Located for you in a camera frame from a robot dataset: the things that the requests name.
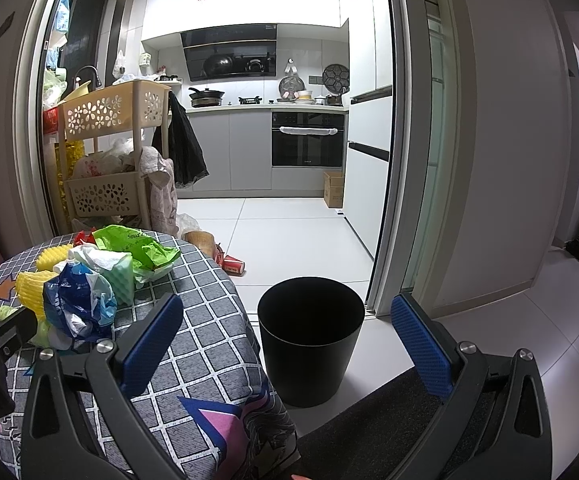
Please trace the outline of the yellow ridged sponge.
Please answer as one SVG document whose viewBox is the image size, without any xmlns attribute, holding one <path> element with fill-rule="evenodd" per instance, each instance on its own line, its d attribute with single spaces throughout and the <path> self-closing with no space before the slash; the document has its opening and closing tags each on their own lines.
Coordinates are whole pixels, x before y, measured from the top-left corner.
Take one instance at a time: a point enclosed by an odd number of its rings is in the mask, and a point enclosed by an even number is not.
<svg viewBox="0 0 579 480">
<path fill-rule="evenodd" d="M 58 263 L 68 259 L 73 244 L 62 244 L 45 248 L 35 260 L 35 269 L 38 271 L 51 271 Z"/>
<path fill-rule="evenodd" d="M 53 271 L 21 272 L 17 275 L 15 288 L 20 304 L 33 311 L 39 321 L 45 318 L 44 284 L 56 276 Z"/>
</svg>

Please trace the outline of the blue white bag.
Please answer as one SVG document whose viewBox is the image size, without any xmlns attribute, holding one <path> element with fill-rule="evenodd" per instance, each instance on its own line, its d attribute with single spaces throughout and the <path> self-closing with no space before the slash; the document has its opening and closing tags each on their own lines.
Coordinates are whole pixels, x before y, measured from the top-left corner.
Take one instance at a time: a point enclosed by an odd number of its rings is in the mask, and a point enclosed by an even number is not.
<svg viewBox="0 0 579 480">
<path fill-rule="evenodd" d="M 73 340 L 96 342 L 112 337 L 118 302 L 111 284 L 83 263 L 65 261 L 43 285 L 47 321 Z"/>
</svg>

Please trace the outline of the green white sponge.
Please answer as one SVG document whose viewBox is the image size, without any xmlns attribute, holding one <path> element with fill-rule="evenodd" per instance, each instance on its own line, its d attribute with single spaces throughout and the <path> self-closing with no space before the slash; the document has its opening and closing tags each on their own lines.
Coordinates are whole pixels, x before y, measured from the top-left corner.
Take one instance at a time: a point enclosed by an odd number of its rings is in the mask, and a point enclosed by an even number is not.
<svg viewBox="0 0 579 480">
<path fill-rule="evenodd" d="M 98 272 L 111 284 L 119 306 L 131 306 L 134 300 L 133 259 L 129 252 L 106 252 L 96 257 Z"/>
</svg>

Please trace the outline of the green plastic bag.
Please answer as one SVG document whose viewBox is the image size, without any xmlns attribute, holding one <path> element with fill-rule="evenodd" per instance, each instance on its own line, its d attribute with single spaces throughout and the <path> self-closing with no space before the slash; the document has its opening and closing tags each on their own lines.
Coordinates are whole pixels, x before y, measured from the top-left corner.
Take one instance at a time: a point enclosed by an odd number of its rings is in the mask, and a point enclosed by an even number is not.
<svg viewBox="0 0 579 480">
<path fill-rule="evenodd" d="M 158 240 L 139 229 L 111 224 L 93 232 L 95 244 L 108 252 L 129 252 L 132 272 L 138 287 L 158 280 L 167 274 L 178 257 L 180 249 L 161 245 Z"/>
</svg>

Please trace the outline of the red snack wrapper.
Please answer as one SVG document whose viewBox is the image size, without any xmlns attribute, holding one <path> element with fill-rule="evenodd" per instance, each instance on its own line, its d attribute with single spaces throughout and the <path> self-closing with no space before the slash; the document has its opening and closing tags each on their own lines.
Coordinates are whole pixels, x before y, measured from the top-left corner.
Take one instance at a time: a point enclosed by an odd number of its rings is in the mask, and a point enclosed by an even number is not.
<svg viewBox="0 0 579 480">
<path fill-rule="evenodd" d="M 94 231 L 80 231 L 76 233 L 76 236 L 72 242 L 73 246 L 80 246 L 83 244 L 96 245 L 96 240 L 94 237 Z"/>
</svg>

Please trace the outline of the grey checked tablecloth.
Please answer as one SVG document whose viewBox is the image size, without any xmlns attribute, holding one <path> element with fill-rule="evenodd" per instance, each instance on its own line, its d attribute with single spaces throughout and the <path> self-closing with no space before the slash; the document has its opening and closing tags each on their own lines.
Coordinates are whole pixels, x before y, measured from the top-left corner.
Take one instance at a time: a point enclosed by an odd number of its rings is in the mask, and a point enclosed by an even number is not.
<svg viewBox="0 0 579 480">
<path fill-rule="evenodd" d="M 195 246 L 143 232 L 180 253 L 167 273 L 134 292 L 132 304 L 118 307 L 114 338 L 163 296 L 178 295 L 184 310 L 152 379 L 132 400 L 134 408 L 187 479 L 280 479 L 300 457 L 296 427 L 268 382 L 235 285 Z M 21 308 L 18 274 L 36 271 L 44 249 L 75 237 L 52 238 L 1 263 L 0 307 Z M 24 408 L 39 352 L 27 346 L 6 363 L 15 408 L 0 418 L 0 460 L 15 479 L 21 477 Z"/>
</svg>

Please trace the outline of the black trash bin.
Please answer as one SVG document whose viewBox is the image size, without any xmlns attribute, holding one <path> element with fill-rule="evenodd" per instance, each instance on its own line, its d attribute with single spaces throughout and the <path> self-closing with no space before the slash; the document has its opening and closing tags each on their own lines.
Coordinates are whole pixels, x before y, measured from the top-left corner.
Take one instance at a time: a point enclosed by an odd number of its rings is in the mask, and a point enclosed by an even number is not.
<svg viewBox="0 0 579 480">
<path fill-rule="evenodd" d="M 365 318 L 349 286 L 317 276 L 291 278 L 258 304 L 266 374 L 283 402 L 313 408 L 338 391 Z"/>
</svg>

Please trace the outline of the brown bread bag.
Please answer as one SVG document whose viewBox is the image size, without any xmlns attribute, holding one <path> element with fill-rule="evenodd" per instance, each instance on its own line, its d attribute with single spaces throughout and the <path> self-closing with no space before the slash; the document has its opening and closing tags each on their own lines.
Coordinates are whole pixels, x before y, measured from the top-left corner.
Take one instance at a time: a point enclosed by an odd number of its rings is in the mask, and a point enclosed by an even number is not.
<svg viewBox="0 0 579 480">
<path fill-rule="evenodd" d="M 197 247 L 205 256 L 214 259 L 216 255 L 216 241 L 214 236 L 206 231 L 188 231 L 184 240 Z"/>
</svg>

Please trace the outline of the pink floral cloth bag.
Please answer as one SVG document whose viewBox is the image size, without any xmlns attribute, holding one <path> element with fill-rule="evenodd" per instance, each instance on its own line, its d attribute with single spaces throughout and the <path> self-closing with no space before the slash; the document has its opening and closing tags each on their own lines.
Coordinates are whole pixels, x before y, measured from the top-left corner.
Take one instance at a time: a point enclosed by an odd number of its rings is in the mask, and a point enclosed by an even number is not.
<svg viewBox="0 0 579 480">
<path fill-rule="evenodd" d="M 163 158 L 157 148 L 144 146 L 138 173 L 147 183 L 152 229 L 175 236 L 178 234 L 178 193 L 172 160 Z"/>
</svg>

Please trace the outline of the beige plastic storage rack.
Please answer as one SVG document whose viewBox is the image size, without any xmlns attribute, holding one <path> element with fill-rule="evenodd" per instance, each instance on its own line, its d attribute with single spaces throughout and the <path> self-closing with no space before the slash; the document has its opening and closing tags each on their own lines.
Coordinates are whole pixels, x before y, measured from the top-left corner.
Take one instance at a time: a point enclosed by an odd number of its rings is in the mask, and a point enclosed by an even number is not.
<svg viewBox="0 0 579 480">
<path fill-rule="evenodd" d="M 140 174 L 143 133 L 161 131 L 161 153 L 168 154 L 169 88 L 147 79 L 96 90 L 61 102 L 58 150 L 67 168 L 67 144 L 91 142 L 70 177 L 62 178 L 67 219 L 133 217 L 141 228 L 152 226 L 146 178 Z"/>
</svg>

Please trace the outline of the cardboard box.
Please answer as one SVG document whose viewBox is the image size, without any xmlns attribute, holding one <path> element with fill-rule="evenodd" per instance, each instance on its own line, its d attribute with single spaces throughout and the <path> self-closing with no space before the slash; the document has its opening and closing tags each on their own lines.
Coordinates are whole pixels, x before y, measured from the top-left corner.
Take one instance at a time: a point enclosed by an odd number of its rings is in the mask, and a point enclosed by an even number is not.
<svg viewBox="0 0 579 480">
<path fill-rule="evenodd" d="M 345 175 L 341 171 L 325 171 L 323 197 L 329 208 L 341 208 L 344 201 Z"/>
</svg>

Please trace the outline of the black hanging cloth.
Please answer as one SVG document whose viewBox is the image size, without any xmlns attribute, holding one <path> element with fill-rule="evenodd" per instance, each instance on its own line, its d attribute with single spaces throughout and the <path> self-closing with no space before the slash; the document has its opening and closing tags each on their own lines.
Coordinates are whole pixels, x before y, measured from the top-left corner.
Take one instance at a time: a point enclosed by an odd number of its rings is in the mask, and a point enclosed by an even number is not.
<svg viewBox="0 0 579 480">
<path fill-rule="evenodd" d="M 186 109 L 173 92 L 169 92 L 168 110 L 171 113 L 168 150 L 173 162 L 174 182 L 178 188 L 189 188 L 208 177 L 209 171 Z"/>
</svg>

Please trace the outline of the white refrigerator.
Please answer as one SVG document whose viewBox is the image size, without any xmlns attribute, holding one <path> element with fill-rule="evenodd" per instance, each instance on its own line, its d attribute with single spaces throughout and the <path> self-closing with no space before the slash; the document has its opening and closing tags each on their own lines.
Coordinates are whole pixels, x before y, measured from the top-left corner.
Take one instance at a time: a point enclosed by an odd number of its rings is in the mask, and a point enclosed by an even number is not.
<svg viewBox="0 0 579 480">
<path fill-rule="evenodd" d="M 391 148 L 393 89 L 351 99 L 343 211 L 365 249 L 375 257 L 386 199 Z"/>
</svg>

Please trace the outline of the black built-in oven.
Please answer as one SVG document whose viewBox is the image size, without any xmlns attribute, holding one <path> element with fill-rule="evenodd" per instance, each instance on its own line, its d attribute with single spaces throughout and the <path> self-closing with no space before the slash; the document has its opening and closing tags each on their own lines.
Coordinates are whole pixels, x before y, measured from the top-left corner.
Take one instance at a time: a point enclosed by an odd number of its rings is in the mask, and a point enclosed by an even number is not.
<svg viewBox="0 0 579 480">
<path fill-rule="evenodd" d="M 272 113 L 274 167 L 341 167 L 346 116 L 322 112 Z"/>
</svg>

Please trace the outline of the black wok on stove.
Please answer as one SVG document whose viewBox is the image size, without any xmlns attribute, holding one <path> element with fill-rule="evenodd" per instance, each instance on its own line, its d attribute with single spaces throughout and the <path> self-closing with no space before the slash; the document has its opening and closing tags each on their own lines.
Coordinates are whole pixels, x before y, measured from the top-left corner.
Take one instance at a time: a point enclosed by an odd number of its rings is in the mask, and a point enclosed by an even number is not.
<svg viewBox="0 0 579 480">
<path fill-rule="evenodd" d="M 194 87 L 190 87 L 188 91 L 190 91 L 190 104 L 193 107 L 220 106 L 222 104 L 223 91 L 210 90 L 209 88 L 199 90 Z"/>
</svg>

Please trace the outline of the black range hood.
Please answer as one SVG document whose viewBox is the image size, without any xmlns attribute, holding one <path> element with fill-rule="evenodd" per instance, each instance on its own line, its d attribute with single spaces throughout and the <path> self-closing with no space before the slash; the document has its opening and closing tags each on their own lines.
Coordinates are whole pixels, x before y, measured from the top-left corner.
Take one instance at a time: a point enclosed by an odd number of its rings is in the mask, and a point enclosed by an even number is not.
<svg viewBox="0 0 579 480">
<path fill-rule="evenodd" d="M 276 75 L 276 24 L 191 29 L 181 41 L 191 81 Z"/>
</svg>

